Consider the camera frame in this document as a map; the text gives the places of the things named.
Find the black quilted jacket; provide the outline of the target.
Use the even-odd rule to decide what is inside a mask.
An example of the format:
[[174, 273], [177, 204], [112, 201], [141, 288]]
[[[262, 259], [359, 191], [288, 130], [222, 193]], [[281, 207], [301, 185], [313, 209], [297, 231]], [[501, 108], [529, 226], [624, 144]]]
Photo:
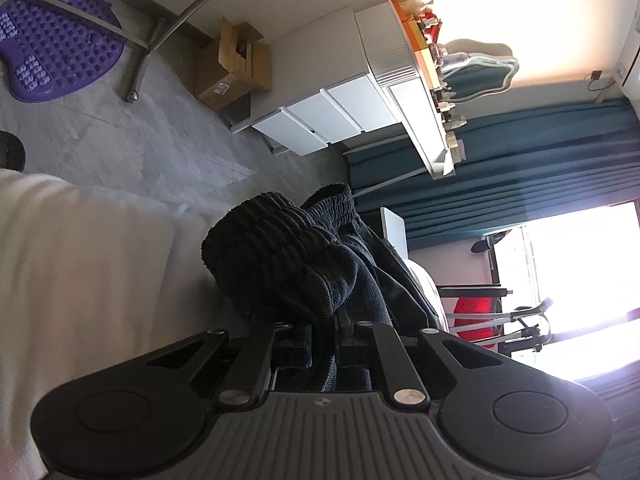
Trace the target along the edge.
[[246, 200], [208, 231], [201, 254], [219, 289], [250, 324], [310, 327], [311, 390], [370, 387], [364, 368], [336, 366], [338, 312], [407, 337], [440, 325], [400, 255], [361, 220], [344, 183], [320, 188], [301, 205], [277, 192]]

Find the pastel bed sheet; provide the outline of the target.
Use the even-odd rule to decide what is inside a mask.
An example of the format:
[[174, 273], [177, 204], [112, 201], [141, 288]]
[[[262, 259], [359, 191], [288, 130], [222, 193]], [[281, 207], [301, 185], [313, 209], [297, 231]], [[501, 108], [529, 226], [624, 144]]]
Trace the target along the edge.
[[47, 392], [212, 325], [201, 244], [215, 221], [187, 204], [2, 171], [3, 478], [46, 472], [29, 421]]

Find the left teal curtain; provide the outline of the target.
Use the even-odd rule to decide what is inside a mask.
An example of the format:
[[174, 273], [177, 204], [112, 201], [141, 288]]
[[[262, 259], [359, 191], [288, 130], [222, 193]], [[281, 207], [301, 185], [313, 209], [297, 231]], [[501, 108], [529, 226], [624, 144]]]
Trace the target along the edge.
[[358, 212], [390, 208], [416, 250], [639, 196], [639, 118], [626, 99], [475, 118], [457, 137], [465, 160], [439, 179], [408, 140], [348, 156]]

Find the teal curtain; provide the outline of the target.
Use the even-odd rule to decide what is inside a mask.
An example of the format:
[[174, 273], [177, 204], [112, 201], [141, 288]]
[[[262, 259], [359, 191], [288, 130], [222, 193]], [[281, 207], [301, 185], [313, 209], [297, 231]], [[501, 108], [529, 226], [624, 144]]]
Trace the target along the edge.
[[416, 250], [639, 196], [639, 118], [626, 99], [475, 118], [457, 137], [465, 160], [439, 179], [408, 140], [348, 156], [358, 212], [390, 208]]
[[597, 393], [611, 412], [613, 435], [600, 465], [602, 479], [638, 479], [640, 472], [639, 363], [593, 377], [582, 385]]

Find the window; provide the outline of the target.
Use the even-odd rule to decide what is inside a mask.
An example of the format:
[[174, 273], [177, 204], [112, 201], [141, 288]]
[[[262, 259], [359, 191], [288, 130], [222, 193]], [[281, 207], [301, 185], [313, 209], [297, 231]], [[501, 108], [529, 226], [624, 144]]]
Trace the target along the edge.
[[552, 302], [530, 318], [549, 341], [515, 361], [582, 380], [639, 359], [639, 214], [624, 203], [531, 221], [495, 247], [503, 310]]

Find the right teal curtain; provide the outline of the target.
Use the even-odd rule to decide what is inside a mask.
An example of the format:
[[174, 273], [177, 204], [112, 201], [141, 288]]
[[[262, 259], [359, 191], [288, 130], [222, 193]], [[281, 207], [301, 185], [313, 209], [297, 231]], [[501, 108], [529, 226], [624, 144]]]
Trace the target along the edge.
[[602, 479], [638, 479], [640, 472], [639, 363], [593, 377], [582, 385], [597, 393], [611, 412], [613, 435], [600, 465]]

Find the white dresser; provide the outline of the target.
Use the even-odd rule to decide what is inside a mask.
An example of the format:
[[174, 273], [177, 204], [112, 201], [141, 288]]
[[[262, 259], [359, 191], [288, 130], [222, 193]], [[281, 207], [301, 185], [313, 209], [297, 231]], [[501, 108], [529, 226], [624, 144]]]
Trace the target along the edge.
[[452, 173], [426, 54], [412, 46], [396, 0], [326, 14], [270, 49], [271, 88], [252, 93], [250, 114], [232, 132], [254, 128], [306, 156], [401, 124], [432, 177]]

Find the cardboard box on floor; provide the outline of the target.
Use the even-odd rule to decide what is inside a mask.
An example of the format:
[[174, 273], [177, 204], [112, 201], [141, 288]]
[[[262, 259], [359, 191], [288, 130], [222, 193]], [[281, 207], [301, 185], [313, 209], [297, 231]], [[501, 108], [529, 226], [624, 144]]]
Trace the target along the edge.
[[222, 110], [254, 90], [270, 89], [271, 53], [264, 36], [249, 22], [223, 18], [218, 38], [198, 55], [194, 96]]

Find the orange tray with cosmetics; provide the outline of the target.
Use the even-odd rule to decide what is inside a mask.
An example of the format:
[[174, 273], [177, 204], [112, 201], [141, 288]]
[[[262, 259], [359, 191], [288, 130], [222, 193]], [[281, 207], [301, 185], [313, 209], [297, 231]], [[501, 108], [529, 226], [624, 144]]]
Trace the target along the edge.
[[442, 49], [438, 45], [442, 20], [431, 8], [433, 1], [390, 0], [390, 3], [405, 29], [413, 50], [429, 50], [435, 66], [442, 66]]

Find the purple massage mat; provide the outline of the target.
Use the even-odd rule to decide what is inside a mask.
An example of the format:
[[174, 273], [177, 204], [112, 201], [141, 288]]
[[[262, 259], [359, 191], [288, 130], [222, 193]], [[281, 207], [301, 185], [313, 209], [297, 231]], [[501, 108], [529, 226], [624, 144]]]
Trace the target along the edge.
[[52, 101], [97, 81], [122, 56], [125, 41], [34, 0], [1, 6], [1, 59], [9, 90], [25, 103]]

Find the white air conditioner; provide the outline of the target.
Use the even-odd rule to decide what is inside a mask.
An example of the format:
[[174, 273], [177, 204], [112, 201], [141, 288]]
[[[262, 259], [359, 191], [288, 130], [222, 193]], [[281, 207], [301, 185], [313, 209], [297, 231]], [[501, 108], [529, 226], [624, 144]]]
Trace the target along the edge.
[[625, 41], [614, 70], [614, 78], [620, 90], [631, 101], [639, 99], [639, 60], [639, 33], [633, 29]]

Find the wavy frame vanity mirror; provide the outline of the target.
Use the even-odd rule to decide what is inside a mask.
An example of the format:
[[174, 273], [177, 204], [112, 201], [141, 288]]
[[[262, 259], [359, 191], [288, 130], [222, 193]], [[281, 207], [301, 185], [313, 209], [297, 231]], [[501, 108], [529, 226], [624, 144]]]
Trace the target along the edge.
[[493, 96], [511, 88], [520, 62], [506, 44], [458, 39], [438, 46], [440, 81], [456, 104]]

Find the metal chair leg frame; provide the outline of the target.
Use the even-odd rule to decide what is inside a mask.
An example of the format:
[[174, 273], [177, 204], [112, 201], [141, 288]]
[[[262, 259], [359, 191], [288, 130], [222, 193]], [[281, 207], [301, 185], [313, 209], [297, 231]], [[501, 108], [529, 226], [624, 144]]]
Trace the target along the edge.
[[171, 14], [151, 0], [107, 0], [114, 10], [126, 12], [126, 18], [122, 20], [120, 27], [87, 11], [77, 9], [66, 2], [58, 0], [27, 1], [42, 4], [52, 11], [66, 14], [93, 28], [109, 32], [125, 40], [129, 47], [137, 48], [139, 50], [137, 65], [131, 75], [130, 83], [122, 89], [124, 101], [133, 103], [140, 98], [142, 82], [152, 55], [210, 0], [193, 0], [177, 15]]

